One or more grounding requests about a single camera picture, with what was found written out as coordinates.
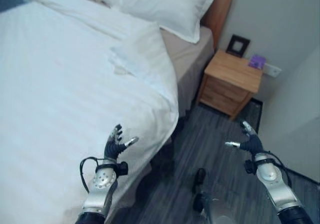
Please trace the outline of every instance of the picture frame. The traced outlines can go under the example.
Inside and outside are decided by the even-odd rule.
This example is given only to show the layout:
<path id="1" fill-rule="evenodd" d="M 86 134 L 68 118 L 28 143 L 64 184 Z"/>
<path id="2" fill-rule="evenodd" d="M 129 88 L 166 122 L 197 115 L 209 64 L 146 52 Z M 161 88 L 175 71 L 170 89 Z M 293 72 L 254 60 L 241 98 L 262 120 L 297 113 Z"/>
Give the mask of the picture frame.
<path id="1" fill-rule="evenodd" d="M 249 39 L 233 34 L 225 52 L 242 58 L 249 46 L 249 43 Z"/>

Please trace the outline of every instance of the purple object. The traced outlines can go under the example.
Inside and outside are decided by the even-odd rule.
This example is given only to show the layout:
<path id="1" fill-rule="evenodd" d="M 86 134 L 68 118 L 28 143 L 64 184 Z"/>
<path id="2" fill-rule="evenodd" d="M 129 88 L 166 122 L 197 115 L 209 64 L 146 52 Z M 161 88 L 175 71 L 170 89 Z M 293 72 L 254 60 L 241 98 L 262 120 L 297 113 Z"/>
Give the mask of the purple object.
<path id="1" fill-rule="evenodd" d="M 266 63 L 266 59 L 263 56 L 254 55 L 249 62 L 249 67 L 262 70 L 265 66 L 265 63 Z"/>

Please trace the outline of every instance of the wire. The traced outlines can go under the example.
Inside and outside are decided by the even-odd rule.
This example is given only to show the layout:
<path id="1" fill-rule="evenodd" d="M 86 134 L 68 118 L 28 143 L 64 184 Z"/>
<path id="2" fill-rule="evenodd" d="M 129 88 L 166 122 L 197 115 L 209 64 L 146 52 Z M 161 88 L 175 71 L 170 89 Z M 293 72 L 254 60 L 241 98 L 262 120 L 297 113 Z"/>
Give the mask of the wire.
<path id="1" fill-rule="evenodd" d="M 83 184 L 83 187 L 84 189 L 86 190 L 87 193 L 89 193 L 89 188 L 87 186 L 87 183 L 86 183 L 86 180 L 84 178 L 84 173 L 83 173 L 83 168 L 84 168 L 84 164 L 87 160 L 94 160 L 95 163 L 96 163 L 96 166 L 99 166 L 99 163 L 98 161 L 101 161 L 101 160 L 105 160 L 105 158 L 96 158 L 94 156 L 90 156 L 90 157 L 87 157 L 85 159 L 83 159 L 81 162 L 80 162 L 80 176 L 81 176 L 81 181 L 82 181 L 82 184 Z"/>
<path id="2" fill-rule="evenodd" d="M 271 151 L 265 151 L 265 150 L 264 150 L 264 151 L 261 151 L 261 153 L 269 154 L 269 155 L 271 155 L 271 156 L 273 156 L 273 157 L 275 157 L 275 158 L 277 159 L 277 161 L 280 163 L 280 168 L 281 168 L 282 170 L 284 170 L 284 172 L 285 172 L 286 179 L 287 179 L 287 182 L 288 182 L 288 186 L 289 186 L 290 188 L 292 188 L 291 178 L 289 177 L 288 170 L 287 170 L 287 168 L 285 167 L 285 165 L 282 163 L 282 161 L 281 161 L 275 154 L 273 154 Z"/>

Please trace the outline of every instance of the wall outlet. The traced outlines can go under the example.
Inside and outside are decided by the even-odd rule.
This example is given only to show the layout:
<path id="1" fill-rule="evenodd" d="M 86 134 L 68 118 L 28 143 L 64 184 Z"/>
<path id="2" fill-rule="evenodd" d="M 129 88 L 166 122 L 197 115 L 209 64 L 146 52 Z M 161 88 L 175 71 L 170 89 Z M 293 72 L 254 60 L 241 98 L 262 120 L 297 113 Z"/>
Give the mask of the wall outlet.
<path id="1" fill-rule="evenodd" d="M 263 73 L 269 75 L 273 78 L 276 78 L 282 70 L 279 67 L 270 65 L 268 63 L 264 64 Z"/>

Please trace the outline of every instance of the robotic arm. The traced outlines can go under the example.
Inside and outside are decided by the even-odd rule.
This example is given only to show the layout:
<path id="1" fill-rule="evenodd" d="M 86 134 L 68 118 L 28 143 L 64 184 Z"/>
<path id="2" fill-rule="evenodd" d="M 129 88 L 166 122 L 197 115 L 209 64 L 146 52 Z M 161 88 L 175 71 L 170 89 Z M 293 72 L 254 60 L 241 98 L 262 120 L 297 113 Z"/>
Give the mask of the robotic arm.
<path id="1" fill-rule="evenodd" d="M 80 164 L 81 180 L 88 196 L 75 224 L 105 223 L 112 203 L 112 195 L 118 186 L 117 179 L 119 176 L 128 174 L 128 164 L 124 161 L 117 163 L 118 155 L 139 140 L 138 137 L 134 137 L 128 142 L 120 144 L 121 128 L 121 125 L 117 125 L 110 134 L 105 145 L 104 158 L 88 157 Z M 82 167 L 88 159 L 97 163 L 90 189 L 88 189 L 82 173 Z M 99 165 L 98 160 L 103 160 L 102 164 Z"/>
<path id="2" fill-rule="evenodd" d="M 247 173 L 256 174 L 267 190 L 277 215 L 282 224 L 312 224 L 312 221 L 301 202 L 291 189 L 291 181 L 282 162 L 271 152 L 265 151 L 255 130 L 248 122 L 241 123 L 244 132 L 249 137 L 246 142 L 228 141 L 227 146 L 239 148 L 252 154 L 252 160 L 247 160 L 244 164 Z M 285 184 L 282 173 L 275 166 L 275 161 L 269 158 L 272 155 L 278 159 L 287 174 L 288 185 Z"/>

